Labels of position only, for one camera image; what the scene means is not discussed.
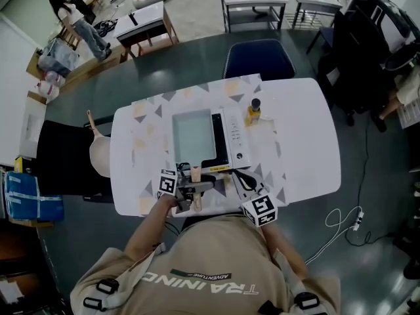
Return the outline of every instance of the person's arm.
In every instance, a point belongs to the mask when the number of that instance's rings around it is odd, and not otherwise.
[[[68,16],[67,17],[65,17],[65,18],[63,18],[62,20],[61,20],[61,22],[63,23],[63,25],[64,25],[64,27],[66,27],[66,29],[78,40],[78,41],[80,41],[81,40],[81,37],[80,37],[80,35],[78,34],[78,33],[76,33],[75,31],[74,31],[74,28],[73,28],[73,26],[70,24],[70,22],[68,21]]]
[[[267,248],[273,257],[276,250],[279,250],[286,257],[290,264],[291,269],[301,279],[305,279],[309,276],[308,267],[306,266],[303,258],[289,244],[286,237],[282,234],[280,229],[274,224],[266,224],[261,227],[262,233],[264,234]]]
[[[124,253],[128,257],[138,261],[155,249],[153,245],[160,243],[166,217],[174,206],[173,196],[164,194],[159,198],[127,243]]]

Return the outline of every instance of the beige pan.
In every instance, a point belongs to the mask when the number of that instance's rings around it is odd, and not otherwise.
[[[89,148],[89,155],[94,169],[103,177],[111,177],[110,174],[110,144],[111,138],[99,133],[93,122],[91,111],[87,110],[87,117],[94,134],[94,139]]]

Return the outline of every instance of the gray pants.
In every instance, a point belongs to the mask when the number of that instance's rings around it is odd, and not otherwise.
[[[92,51],[93,56],[98,60],[104,60],[106,57],[106,42],[99,36],[96,29],[88,24],[84,19],[80,19],[73,24],[75,32],[80,35],[87,43],[87,46]]]

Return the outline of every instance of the white cable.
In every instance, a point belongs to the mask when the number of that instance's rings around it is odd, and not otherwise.
[[[357,207],[354,207],[353,209],[351,209],[350,210],[350,212],[347,214],[347,216],[346,216],[346,218],[344,218],[343,220],[341,220],[341,210],[340,209],[338,209],[338,208],[336,208],[336,209],[334,209],[334,210],[331,210],[330,211],[330,213],[327,215],[327,217],[325,218],[325,226],[326,227],[328,227],[328,228],[333,228],[334,226],[338,226],[338,228],[337,228],[337,231],[336,231],[336,233],[335,233],[335,235],[323,246],[323,247],[321,247],[319,250],[318,250],[318,252],[317,253],[315,253],[313,256],[311,256],[311,258],[309,258],[307,261],[305,261],[305,264],[310,264],[312,261],[314,261],[315,259],[317,259],[320,255],[321,255],[321,253],[322,252],[324,252],[324,250],[328,247],[328,246],[330,246],[339,236],[341,236],[344,232],[346,232],[348,229],[351,229],[351,228],[354,228],[354,226],[350,226],[349,228],[346,228],[346,229],[344,229],[343,231],[341,231],[340,232],[340,228],[341,228],[341,225],[342,225],[342,223],[344,223],[346,220],[347,220],[347,218],[348,218],[348,216],[350,216],[350,214],[355,210],[355,209],[360,209],[360,211],[362,212],[363,210],[362,210],[362,207],[360,207],[360,206],[357,206]],[[335,211],[338,211],[339,212],[339,222],[338,223],[335,223],[335,224],[328,224],[327,223],[327,219],[328,219],[328,217],[333,213],[333,212],[335,212]]]

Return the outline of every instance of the black bottle cap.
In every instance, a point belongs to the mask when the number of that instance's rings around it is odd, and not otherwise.
[[[260,105],[261,105],[261,101],[258,98],[254,98],[251,101],[251,107],[253,109],[253,111],[259,111],[260,110]]]

